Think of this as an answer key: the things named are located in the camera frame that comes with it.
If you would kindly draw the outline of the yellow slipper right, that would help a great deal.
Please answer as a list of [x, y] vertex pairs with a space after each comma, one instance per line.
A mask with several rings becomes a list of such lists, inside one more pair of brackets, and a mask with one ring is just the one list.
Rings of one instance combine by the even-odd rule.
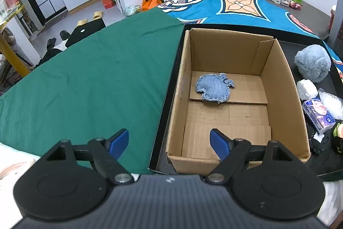
[[103, 11], [96, 11], [93, 15], [93, 20], [102, 19], [104, 15]]

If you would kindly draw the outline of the denim fabric patch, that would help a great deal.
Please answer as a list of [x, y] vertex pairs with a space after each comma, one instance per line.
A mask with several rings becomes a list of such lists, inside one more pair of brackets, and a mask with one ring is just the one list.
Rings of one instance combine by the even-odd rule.
[[235, 84], [225, 73], [205, 74], [195, 83], [195, 91], [201, 94], [202, 100], [208, 102], [225, 103], [229, 100], [232, 88], [235, 88]]

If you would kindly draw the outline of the brown cardboard box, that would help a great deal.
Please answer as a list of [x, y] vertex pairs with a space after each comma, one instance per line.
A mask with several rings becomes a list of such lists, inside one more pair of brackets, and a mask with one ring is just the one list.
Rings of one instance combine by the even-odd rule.
[[[233, 81], [225, 102], [207, 102], [195, 90], [206, 74]], [[294, 77], [278, 40], [268, 35], [187, 30], [171, 112], [166, 156], [178, 173], [207, 175], [219, 164], [210, 145], [214, 128], [254, 145], [277, 140], [302, 162], [310, 158]]]

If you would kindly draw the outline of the green cloth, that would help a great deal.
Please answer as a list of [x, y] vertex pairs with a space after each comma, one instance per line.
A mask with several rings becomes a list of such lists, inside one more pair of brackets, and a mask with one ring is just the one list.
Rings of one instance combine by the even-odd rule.
[[41, 156], [125, 128], [120, 164], [146, 174], [183, 30], [155, 8], [62, 51], [1, 96], [1, 142]]

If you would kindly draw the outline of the grey-blue plush ball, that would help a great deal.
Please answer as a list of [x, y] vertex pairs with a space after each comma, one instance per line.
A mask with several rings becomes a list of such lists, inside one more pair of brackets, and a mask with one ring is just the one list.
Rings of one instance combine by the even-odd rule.
[[298, 51], [294, 63], [302, 77], [313, 83], [324, 80], [331, 68], [331, 59], [327, 51], [317, 44]]

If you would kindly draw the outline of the black shoes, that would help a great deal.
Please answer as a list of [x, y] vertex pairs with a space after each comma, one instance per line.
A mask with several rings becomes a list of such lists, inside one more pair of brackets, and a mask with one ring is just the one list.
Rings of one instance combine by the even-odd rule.
[[47, 52], [45, 53], [43, 58], [39, 61], [39, 63], [36, 65], [37, 67], [41, 66], [43, 63], [49, 61], [54, 56], [56, 56], [57, 54], [67, 49], [66, 43], [68, 39], [70, 38], [70, 33], [67, 32], [66, 30], [62, 30], [60, 32], [60, 37], [62, 41], [59, 44], [56, 43], [56, 38], [51, 38], [48, 40]]

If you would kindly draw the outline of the red bottle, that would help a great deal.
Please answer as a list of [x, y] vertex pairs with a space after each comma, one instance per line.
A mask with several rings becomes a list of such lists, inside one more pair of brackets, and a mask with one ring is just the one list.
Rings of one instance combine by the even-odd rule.
[[332, 24], [334, 21], [334, 17], [335, 17], [335, 11], [336, 11], [336, 5], [332, 5], [331, 10], [330, 10], [330, 23], [328, 25], [328, 29], [330, 30], [332, 28]]

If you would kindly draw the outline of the blue patterned blanket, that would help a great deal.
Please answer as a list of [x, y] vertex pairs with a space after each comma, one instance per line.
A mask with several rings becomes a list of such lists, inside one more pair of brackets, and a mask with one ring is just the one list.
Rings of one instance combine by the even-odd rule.
[[233, 24], [317, 37], [293, 12], [266, 0], [168, 0], [158, 8], [184, 24]]

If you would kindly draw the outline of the plush hamburger toy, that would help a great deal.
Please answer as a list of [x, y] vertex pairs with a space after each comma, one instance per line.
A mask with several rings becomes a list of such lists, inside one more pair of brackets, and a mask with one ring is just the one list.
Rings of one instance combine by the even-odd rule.
[[343, 124], [338, 123], [333, 131], [333, 140], [332, 144], [334, 145], [338, 153], [342, 153], [343, 150]]

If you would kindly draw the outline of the clear bubble wrap bag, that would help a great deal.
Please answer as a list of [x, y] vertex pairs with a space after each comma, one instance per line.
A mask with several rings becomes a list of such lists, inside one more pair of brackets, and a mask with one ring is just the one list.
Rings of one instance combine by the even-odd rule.
[[336, 120], [343, 120], [342, 99], [333, 94], [327, 93], [320, 88], [318, 90], [320, 100]]

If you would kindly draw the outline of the teal round bundle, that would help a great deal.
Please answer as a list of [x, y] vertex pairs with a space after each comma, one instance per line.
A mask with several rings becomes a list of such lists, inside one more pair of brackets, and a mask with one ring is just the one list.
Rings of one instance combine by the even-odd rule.
[[128, 8], [126, 8], [126, 10], [124, 11], [124, 14], [125, 14], [125, 16], [129, 17], [129, 16], [133, 16], [139, 12], [141, 12], [140, 5], [132, 5], [132, 6], [129, 6]]

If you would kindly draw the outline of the yellow slipper left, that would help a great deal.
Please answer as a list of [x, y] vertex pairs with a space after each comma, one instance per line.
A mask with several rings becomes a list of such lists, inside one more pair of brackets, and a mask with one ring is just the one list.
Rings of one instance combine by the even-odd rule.
[[82, 26], [82, 25], [84, 25], [84, 24], [86, 24], [86, 23], [88, 23], [88, 20], [87, 20], [87, 19], [82, 19], [82, 20], [79, 20], [79, 21], [77, 22], [77, 26]]

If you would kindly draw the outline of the black shallow tray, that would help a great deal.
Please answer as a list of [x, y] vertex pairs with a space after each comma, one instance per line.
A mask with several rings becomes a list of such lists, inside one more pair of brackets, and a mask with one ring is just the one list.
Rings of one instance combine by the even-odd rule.
[[[316, 37], [264, 27], [232, 24], [186, 24], [184, 31], [190, 30], [191, 28], [240, 31], [252, 34], [270, 35], [276, 39], [279, 39], [281, 41], [282, 50], [285, 52], [286, 59], [291, 67], [292, 75], [296, 81], [300, 79], [300, 74], [296, 71], [293, 58], [291, 56], [294, 55], [296, 51], [299, 51], [300, 47], [305, 47], [311, 44], [324, 45], [324, 42]], [[177, 76], [181, 62], [184, 36], [185, 34], [182, 33], [160, 116], [158, 130], [156, 132], [153, 149], [150, 156], [148, 169], [159, 174], [177, 173], [174, 167], [172, 167], [171, 163], [169, 163], [167, 160], [165, 147], [167, 141], [167, 129], [171, 115], [171, 107], [173, 104], [173, 97], [175, 94]], [[342, 98], [342, 81], [334, 63], [331, 64], [329, 76], [320, 83], [320, 86], [329, 93]], [[342, 173], [342, 156], [335, 152], [335, 149], [332, 147], [332, 140], [329, 139], [324, 144], [324, 151], [322, 151], [319, 155], [312, 155], [306, 165], [323, 180], [336, 180], [338, 178], [338, 174]]]

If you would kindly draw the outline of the yellow slipper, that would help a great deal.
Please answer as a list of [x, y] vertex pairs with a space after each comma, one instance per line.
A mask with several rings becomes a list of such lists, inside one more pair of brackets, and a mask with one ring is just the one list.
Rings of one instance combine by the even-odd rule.
[[103, 11], [96, 11], [93, 15], [93, 20], [102, 19], [104, 15]]
[[88, 23], [88, 20], [87, 20], [87, 19], [82, 19], [82, 20], [79, 20], [79, 21], [77, 22], [77, 26], [82, 26], [82, 25], [84, 25], [84, 24], [86, 24], [86, 23]]

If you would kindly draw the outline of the purple tissue pack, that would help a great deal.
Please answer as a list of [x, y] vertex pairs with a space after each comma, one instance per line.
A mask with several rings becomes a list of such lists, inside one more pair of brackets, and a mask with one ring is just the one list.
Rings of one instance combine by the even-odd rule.
[[319, 134], [324, 134], [335, 126], [334, 117], [319, 98], [304, 101], [302, 108]]

